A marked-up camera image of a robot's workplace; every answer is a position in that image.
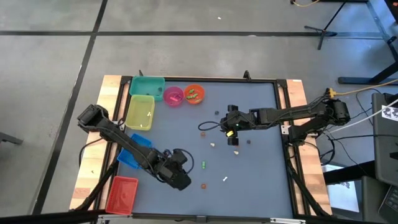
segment plastic container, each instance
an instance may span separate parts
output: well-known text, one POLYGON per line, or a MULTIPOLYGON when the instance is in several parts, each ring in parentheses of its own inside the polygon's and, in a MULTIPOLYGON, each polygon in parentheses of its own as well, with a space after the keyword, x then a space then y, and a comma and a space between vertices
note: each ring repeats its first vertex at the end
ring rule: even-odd
POLYGON ((180 87, 171 86, 168 87, 163 93, 163 100, 171 107, 178 106, 182 103, 184 98, 184 92, 180 87))
POLYGON ((135 130, 150 130, 154 110, 155 99, 153 96, 132 96, 127 112, 126 126, 135 130))
MULTIPOLYGON (((152 147, 152 142, 139 134, 133 134, 131 139, 138 143, 140 146, 152 147)), ((119 153, 118 161, 124 163, 125 165, 133 169, 141 169, 138 162, 134 159, 134 156, 126 149, 122 149, 119 153)))
POLYGON ((187 86, 184 90, 184 98, 188 101, 190 104, 198 104, 203 101, 205 98, 205 89, 199 85, 199 84, 191 84, 187 86), (193 96, 194 94, 198 94, 197 97, 187 99, 187 96, 193 96))
POLYGON ((114 177, 105 212, 130 215, 136 198, 137 187, 138 179, 136 178, 114 177))
POLYGON ((130 87, 130 95, 149 95, 155 101, 162 101, 165 80, 163 77, 133 77, 130 87))

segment pink bowl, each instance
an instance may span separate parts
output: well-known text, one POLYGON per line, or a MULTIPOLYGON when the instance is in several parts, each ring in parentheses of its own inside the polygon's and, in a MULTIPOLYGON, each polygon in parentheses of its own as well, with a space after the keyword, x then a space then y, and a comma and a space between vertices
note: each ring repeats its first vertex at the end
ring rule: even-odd
POLYGON ((168 87, 163 93, 163 100, 171 107, 178 106, 182 103, 184 92, 177 86, 168 87))

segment small piece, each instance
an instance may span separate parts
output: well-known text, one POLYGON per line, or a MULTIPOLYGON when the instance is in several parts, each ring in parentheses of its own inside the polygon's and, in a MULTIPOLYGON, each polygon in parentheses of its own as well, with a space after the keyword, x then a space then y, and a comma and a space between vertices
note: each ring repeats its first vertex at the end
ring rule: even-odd
POLYGON ((174 97, 170 97, 170 100, 174 101, 174 102, 178 102, 178 99, 174 98, 174 97))

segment tripod stand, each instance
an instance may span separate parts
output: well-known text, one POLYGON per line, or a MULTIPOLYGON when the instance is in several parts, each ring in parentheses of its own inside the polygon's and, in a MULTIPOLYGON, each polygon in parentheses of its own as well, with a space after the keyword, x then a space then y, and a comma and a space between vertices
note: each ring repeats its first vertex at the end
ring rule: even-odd
POLYGON ((315 27, 310 27, 310 26, 304 26, 304 28, 306 29, 311 29, 311 30, 315 30, 316 32, 320 32, 320 39, 319 39, 319 44, 318 44, 318 50, 320 50, 322 48, 322 43, 323 43, 323 39, 325 37, 334 37, 337 35, 337 32, 333 32, 333 31, 328 31, 328 27, 331 24, 331 22, 333 22, 333 20, 335 19, 335 17, 337 16, 337 14, 340 12, 340 10, 343 8, 343 6, 346 4, 347 2, 343 2, 342 5, 338 8, 337 12, 335 13, 335 15, 330 19, 330 21, 328 22, 328 24, 325 26, 324 29, 318 29, 315 27))

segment teal bin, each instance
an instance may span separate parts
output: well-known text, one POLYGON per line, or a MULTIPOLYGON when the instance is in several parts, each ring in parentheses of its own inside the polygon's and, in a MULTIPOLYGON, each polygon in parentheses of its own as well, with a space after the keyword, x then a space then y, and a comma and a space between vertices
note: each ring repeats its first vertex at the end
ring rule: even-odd
POLYGON ((165 80, 163 77, 142 77, 132 78, 130 95, 150 95, 155 101, 163 100, 165 80))

